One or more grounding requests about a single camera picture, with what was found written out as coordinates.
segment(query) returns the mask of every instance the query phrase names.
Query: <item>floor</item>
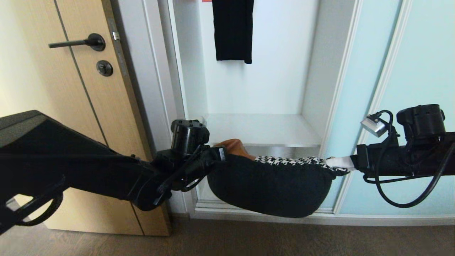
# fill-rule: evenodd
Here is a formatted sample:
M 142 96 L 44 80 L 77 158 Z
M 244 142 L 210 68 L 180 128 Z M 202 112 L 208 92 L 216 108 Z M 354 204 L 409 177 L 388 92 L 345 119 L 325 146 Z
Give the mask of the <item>floor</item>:
M 455 227 L 353 227 L 222 220 L 174 223 L 170 237 L 14 227 L 2 256 L 455 255 Z

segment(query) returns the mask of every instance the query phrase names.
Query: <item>door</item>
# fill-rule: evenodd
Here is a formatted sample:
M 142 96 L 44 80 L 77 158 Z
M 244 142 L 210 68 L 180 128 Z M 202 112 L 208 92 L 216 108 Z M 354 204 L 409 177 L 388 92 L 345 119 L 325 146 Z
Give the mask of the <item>door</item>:
M 151 160 L 108 0 L 7 0 L 0 24 L 0 116 L 37 109 L 121 154 Z M 104 38 L 103 51 L 48 47 L 91 33 Z M 112 65 L 111 76 L 98 72 L 100 60 Z M 77 189 L 64 192 L 60 209 L 45 224 L 116 234 L 168 236 L 170 231 L 164 206 L 143 212 L 130 202 Z

